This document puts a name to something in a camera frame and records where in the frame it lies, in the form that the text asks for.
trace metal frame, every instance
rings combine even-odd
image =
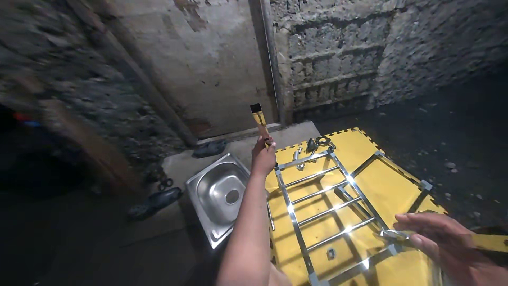
[[[326,157],[327,159],[331,159],[333,160],[333,162],[336,164],[335,167],[332,167],[332,168],[329,168],[327,170],[323,170],[323,171],[320,171],[316,174],[313,174],[313,175],[310,175],[310,176],[307,176],[303,179],[299,179],[299,180],[296,180],[294,182],[291,182],[291,183],[288,183],[288,184],[285,184],[284,183],[284,180],[282,179],[282,173],[281,171],[287,169],[287,168],[290,168],[290,167],[293,167],[293,166],[296,166],[298,164],[301,164],[301,163],[305,163],[305,162],[309,162],[309,161],[312,161],[312,160],[315,160],[315,159],[318,159],[318,158],[322,158],[322,157]],[[361,261],[359,262],[358,264],[352,266],[351,268],[349,269],[346,269],[342,272],[340,272],[338,275],[336,275],[335,277],[329,279],[329,280],[322,280],[322,281],[319,281],[318,280],[318,277],[317,277],[317,274],[316,272],[314,271],[314,266],[312,265],[312,261],[310,260],[310,257],[309,257],[309,252],[313,251],[314,249],[326,244],[326,243],[329,243],[331,241],[334,241],[344,235],[348,235],[350,232],[354,231],[354,230],[357,230],[361,227],[364,227],[372,222],[376,222],[376,225],[380,228],[381,231],[386,231],[386,230],[389,230],[388,226],[386,225],[386,223],[383,221],[383,219],[381,218],[381,216],[379,215],[379,213],[376,211],[376,209],[374,208],[374,206],[372,206],[372,204],[370,203],[370,201],[368,200],[368,198],[365,196],[365,194],[363,193],[363,191],[360,189],[360,187],[357,185],[357,183],[355,182],[355,177],[361,172],[363,171],[368,165],[370,165],[373,161],[375,161],[376,159],[379,159],[381,160],[382,162],[384,162],[386,165],[388,165],[390,168],[392,168],[393,170],[395,170],[396,172],[398,172],[400,175],[404,176],[406,179],[410,180],[412,183],[418,185],[418,187],[421,189],[422,193],[419,195],[419,197],[416,199],[416,201],[413,203],[413,205],[411,206],[411,208],[409,210],[413,210],[413,212],[418,209],[418,207],[420,206],[421,202],[423,201],[423,199],[425,198],[425,196],[428,194],[428,192],[430,191],[430,189],[432,188],[432,185],[430,185],[429,183],[427,183],[426,181],[422,180],[420,181],[420,183],[418,183],[416,180],[414,180],[413,178],[409,177],[407,174],[405,174],[403,171],[401,171],[401,169],[395,167],[396,165],[388,158],[386,157],[386,155],[381,152],[381,151],[377,151],[375,152],[374,154],[372,154],[365,162],[363,162],[356,170],[354,170],[352,173],[349,173],[344,165],[342,164],[342,162],[340,162],[340,160],[337,158],[337,155],[335,154],[334,152],[334,149],[332,147],[328,147],[328,149],[326,151],[323,151],[323,152],[320,152],[320,153],[316,153],[316,154],[313,154],[311,156],[308,156],[306,158],[301,158],[301,159],[298,159],[298,160],[295,160],[295,161],[291,161],[289,163],[286,163],[286,164],[276,164],[275,165],[275,174],[277,176],[277,183],[279,185],[279,188],[281,189],[282,191],[282,196],[284,197],[284,201],[286,203],[286,206],[288,208],[288,213],[289,213],[289,217],[291,219],[291,222],[293,224],[293,228],[295,230],[295,234],[296,234],[296,238],[298,240],[298,245],[300,246],[300,251],[302,252],[302,256],[303,256],[303,260],[305,262],[305,267],[307,269],[307,273],[309,274],[309,282],[312,286],[325,286],[325,285],[329,285],[329,283],[333,283],[333,284],[336,284],[338,282],[344,282],[346,281],[347,279],[349,279],[351,276],[352,273],[355,273],[355,275],[363,272],[363,271],[366,271],[369,269],[368,265],[375,265],[376,263],[390,257],[390,256],[394,256],[396,255],[397,253],[400,252],[400,248],[397,250],[396,249],[396,245],[395,244],[390,244],[388,245],[386,248],[384,248],[383,250],[381,250],[379,253],[365,259],[364,261]],[[291,201],[290,198],[289,198],[289,195],[288,195],[288,191],[287,191],[287,188],[288,187],[291,187],[291,186],[294,186],[296,184],[299,184],[299,183],[302,183],[302,182],[305,182],[305,181],[308,181],[308,180],[312,180],[314,178],[318,178],[320,176],[324,176],[326,173],[330,172],[330,171],[333,171],[333,170],[337,170],[339,169],[341,171],[341,173],[344,175],[345,177],[345,180],[343,180],[342,182],[336,184],[336,185],[333,185],[333,186],[330,186],[330,187],[327,187],[323,190],[319,190],[315,193],[312,193],[310,195],[307,195],[307,196],[304,196],[302,198],[299,198],[299,199],[296,199],[294,201]],[[344,187],[346,185],[351,185],[351,187],[353,188],[353,190],[355,191],[355,193],[357,194],[357,197],[356,198],[353,198],[351,195],[349,195],[349,193],[344,189]],[[338,206],[334,206],[332,207],[331,209],[327,210],[327,211],[324,211],[324,212],[321,212],[319,214],[316,214],[312,217],[309,217],[309,218],[306,218],[302,221],[298,221],[297,218],[296,218],[296,214],[295,214],[295,208],[294,208],[294,205],[295,204],[298,204],[298,203],[301,203],[309,198],[312,198],[312,197],[315,197],[317,195],[320,195],[320,194],[323,194],[329,190],[335,190],[335,189],[338,189],[340,190],[340,192],[344,195],[344,197],[347,199],[347,201],[343,204],[340,204]],[[367,207],[368,211],[366,209],[364,209],[358,202],[359,201],[363,201],[365,206]],[[365,216],[366,216],[366,219],[363,220],[362,222],[356,224],[356,225],[353,225],[351,227],[348,227],[346,228],[345,230],[342,230],[341,232],[335,234],[335,235],[332,235],[320,242],[317,242],[309,247],[306,246],[305,244],[305,241],[303,239],[303,236],[302,236],[302,233],[301,233],[301,230],[300,230],[300,227],[307,224],[307,223],[310,223],[316,219],[319,219],[321,217],[324,217],[328,214],[331,214],[335,211],[338,211],[342,208],[345,208],[345,207],[348,207],[348,206],[355,206],[358,210],[360,210],[361,213],[363,213]]]

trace wooden beam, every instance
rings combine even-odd
[[[122,44],[120,44],[118,39],[101,22],[101,19],[94,13],[90,5],[84,0],[67,0],[67,3],[74,10],[78,18],[98,31],[98,39],[101,44],[108,48],[109,58],[121,65],[122,68],[120,72],[124,74],[125,77],[133,78],[139,83],[141,90],[138,90],[138,93],[148,101],[157,115],[159,115],[166,124],[174,128],[188,146],[195,146],[198,142],[196,137],[192,134],[187,125],[183,123],[178,114],[176,114],[175,110],[171,108],[164,96],[162,96],[158,89],[152,84],[150,78],[129,55]]]

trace concrete floor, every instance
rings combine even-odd
[[[321,134],[361,128],[398,165],[431,182],[435,202],[460,223],[504,225],[508,232],[507,78],[490,76],[314,124]]]
[[[396,163],[432,182],[436,203],[465,226],[503,225],[508,220],[506,78],[314,123],[321,134],[363,129]],[[308,137],[305,133],[288,145]],[[186,156],[165,161],[176,185],[202,169],[183,167]],[[214,159],[208,160],[203,167]],[[445,166],[447,161],[456,164],[457,173]],[[0,284],[212,284],[225,244],[210,251],[188,199],[128,224],[125,212],[132,203],[74,191],[1,209]]]

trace yellow foam mat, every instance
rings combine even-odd
[[[378,151],[377,145],[358,128],[348,129],[327,136],[337,146],[335,154],[350,173]],[[302,142],[296,146],[277,150],[277,162],[279,164],[290,162],[297,147],[305,149],[306,143]],[[325,151],[326,148],[319,147],[316,153]],[[301,157],[304,156],[308,156],[308,154],[302,153]],[[295,167],[283,170],[282,177],[284,183],[287,184],[334,166],[335,163],[332,160],[320,158],[317,160],[317,163],[306,163],[304,171],[298,171]],[[418,179],[404,170],[401,171],[406,176],[419,182]],[[342,180],[344,180],[344,176],[340,170],[331,171],[321,180],[307,181],[289,187],[288,194],[291,201],[294,201],[337,184]],[[372,162],[355,180],[389,227],[392,227],[395,222],[395,214],[405,213],[420,194],[420,190],[415,184],[379,160]],[[272,253],[275,256],[277,266],[289,277],[293,285],[308,284],[308,273],[274,172],[269,174],[266,180],[266,188],[270,192],[269,205],[275,225],[275,231],[271,232],[271,240],[273,245]],[[347,186],[345,189],[351,196],[357,196],[350,186]],[[431,199],[430,196],[427,196],[422,202],[419,211],[432,210],[444,213],[445,209],[436,206],[432,203]],[[298,221],[302,221],[342,203],[344,201],[330,190],[325,194],[296,204],[295,214]],[[349,226],[361,222],[361,220],[362,217],[357,215],[351,208],[346,207],[302,226],[301,232],[306,246],[309,247]],[[385,246],[385,243],[373,234],[374,231],[375,228],[371,224],[351,232],[349,236],[324,244],[311,251],[309,256],[318,278],[322,280],[333,277],[341,270],[345,270],[379,252]],[[337,257],[335,259],[327,259],[326,252],[329,248],[333,248],[336,251]],[[417,250],[410,249],[407,252],[388,258],[378,263],[374,269],[375,275],[360,274],[351,278],[345,284],[407,285],[408,281],[411,281],[411,284],[414,285],[430,285],[431,270],[429,268],[429,261],[425,255]]]

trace metal ring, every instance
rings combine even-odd
[[[320,137],[317,137],[315,139],[316,141],[316,144],[318,144],[319,146],[328,146],[330,145],[333,149],[336,149],[337,147],[335,146],[335,144],[333,144],[332,140],[326,136],[320,136]]]

